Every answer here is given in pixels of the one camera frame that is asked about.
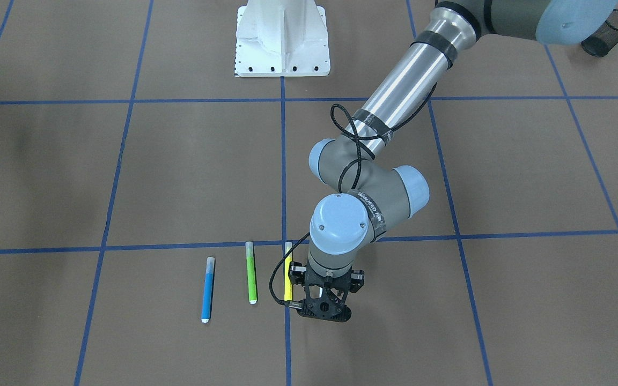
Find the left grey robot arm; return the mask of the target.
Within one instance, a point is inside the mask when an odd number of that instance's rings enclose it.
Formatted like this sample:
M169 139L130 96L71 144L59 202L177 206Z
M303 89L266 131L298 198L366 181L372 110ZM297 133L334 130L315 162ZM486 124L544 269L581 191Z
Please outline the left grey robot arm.
M443 1L431 21L362 108L348 113L340 136L314 145L312 174L334 189L312 214L307 264L289 278L320 296L288 301L316 312L345 308L348 293L363 285L352 268L358 250L413 217L430 198L426 179L412 166L380 168L375 162L431 97L459 54L488 34L571 46L591 36L616 1Z

